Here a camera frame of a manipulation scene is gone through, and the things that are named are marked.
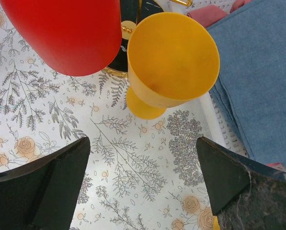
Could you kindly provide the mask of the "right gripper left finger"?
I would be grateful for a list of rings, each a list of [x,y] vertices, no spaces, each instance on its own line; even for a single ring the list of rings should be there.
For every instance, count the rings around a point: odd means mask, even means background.
[[[88,137],[0,173],[0,230],[68,230],[90,155]]]

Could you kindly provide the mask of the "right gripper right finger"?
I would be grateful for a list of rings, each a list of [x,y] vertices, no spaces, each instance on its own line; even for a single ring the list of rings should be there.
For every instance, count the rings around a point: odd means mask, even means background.
[[[206,137],[196,149],[212,214],[222,230],[286,230],[286,172]]]

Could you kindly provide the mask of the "red plastic wine glass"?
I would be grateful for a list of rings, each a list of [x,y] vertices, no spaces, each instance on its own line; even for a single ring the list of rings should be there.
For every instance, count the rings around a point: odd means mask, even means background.
[[[19,34],[53,70],[86,76],[107,67],[121,42],[118,0],[2,0]]]

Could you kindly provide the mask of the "gold wine glass rack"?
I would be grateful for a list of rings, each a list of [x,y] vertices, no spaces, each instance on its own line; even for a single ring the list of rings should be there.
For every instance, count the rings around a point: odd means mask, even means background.
[[[127,46],[133,31],[140,21],[165,9],[157,0],[121,0],[122,42],[114,60],[102,70],[104,74],[120,78],[128,76]]]

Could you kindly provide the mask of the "magenta plastic goblet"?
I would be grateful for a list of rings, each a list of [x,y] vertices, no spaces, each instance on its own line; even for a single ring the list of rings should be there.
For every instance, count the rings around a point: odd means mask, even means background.
[[[220,230],[220,225],[217,216],[214,216],[213,230]]]

